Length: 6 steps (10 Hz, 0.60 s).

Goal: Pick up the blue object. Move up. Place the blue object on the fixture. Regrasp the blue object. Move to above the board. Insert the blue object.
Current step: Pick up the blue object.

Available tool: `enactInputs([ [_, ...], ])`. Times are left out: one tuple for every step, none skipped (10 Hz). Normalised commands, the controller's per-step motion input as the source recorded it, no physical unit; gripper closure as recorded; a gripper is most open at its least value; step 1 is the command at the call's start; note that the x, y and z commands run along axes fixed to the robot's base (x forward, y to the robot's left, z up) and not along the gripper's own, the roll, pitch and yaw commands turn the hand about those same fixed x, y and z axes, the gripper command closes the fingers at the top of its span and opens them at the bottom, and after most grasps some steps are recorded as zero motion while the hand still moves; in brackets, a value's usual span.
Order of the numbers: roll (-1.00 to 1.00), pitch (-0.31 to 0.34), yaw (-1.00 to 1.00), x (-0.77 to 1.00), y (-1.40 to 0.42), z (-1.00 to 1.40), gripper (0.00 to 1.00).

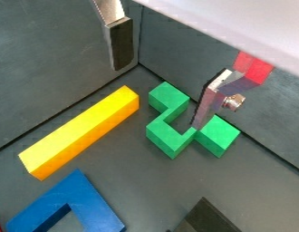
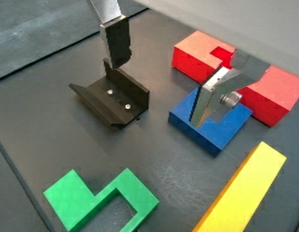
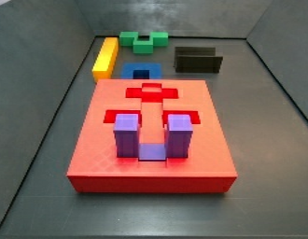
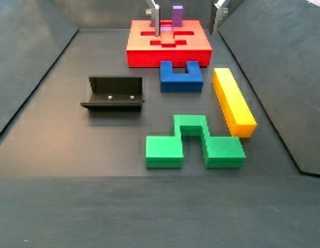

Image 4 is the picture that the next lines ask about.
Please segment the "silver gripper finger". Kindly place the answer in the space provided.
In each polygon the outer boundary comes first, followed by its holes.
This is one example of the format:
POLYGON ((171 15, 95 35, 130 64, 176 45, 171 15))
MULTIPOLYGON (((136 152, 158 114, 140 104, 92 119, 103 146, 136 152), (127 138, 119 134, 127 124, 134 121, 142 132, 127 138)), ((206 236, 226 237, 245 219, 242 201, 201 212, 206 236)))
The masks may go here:
POLYGON ((213 25, 211 25, 211 33, 215 33, 219 27, 219 22, 223 17, 227 15, 227 4, 229 0, 218 0, 217 3, 213 4, 213 25))
POLYGON ((146 14, 151 16, 151 25, 155 27, 155 36, 160 36, 160 6, 155 0, 146 0, 148 8, 146 14))

